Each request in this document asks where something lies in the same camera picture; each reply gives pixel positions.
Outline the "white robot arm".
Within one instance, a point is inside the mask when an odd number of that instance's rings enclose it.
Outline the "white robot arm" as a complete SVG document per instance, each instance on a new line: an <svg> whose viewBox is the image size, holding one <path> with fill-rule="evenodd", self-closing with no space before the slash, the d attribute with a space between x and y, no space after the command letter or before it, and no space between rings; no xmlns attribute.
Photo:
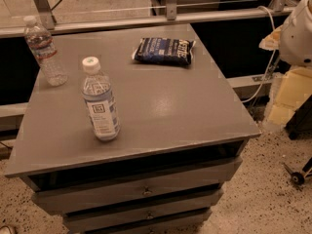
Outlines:
<svg viewBox="0 0 312 234"><path fill-rule="evenodd" d="M300 0L282 25L279 52L290 65L312 66L312 0Z"/></svg>

